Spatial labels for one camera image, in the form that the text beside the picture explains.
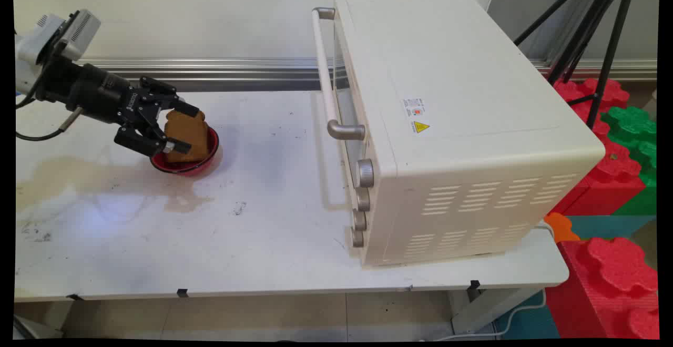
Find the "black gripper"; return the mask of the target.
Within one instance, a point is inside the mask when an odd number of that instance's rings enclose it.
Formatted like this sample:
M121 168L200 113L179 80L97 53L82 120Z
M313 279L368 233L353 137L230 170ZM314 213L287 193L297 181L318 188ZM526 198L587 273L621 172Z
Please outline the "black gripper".
M158 126L162 110L175 110L197 117L200 109L188 104L174 86L142 76L132 85L109 71L91 64L77 65L65 57L50 59L38 76L38 100L63 103L67 110L78 108L86 117L118 124L114 142L144 156L177 151L186 155L192 145L168 138ZM142 134L138 128L149 128Z

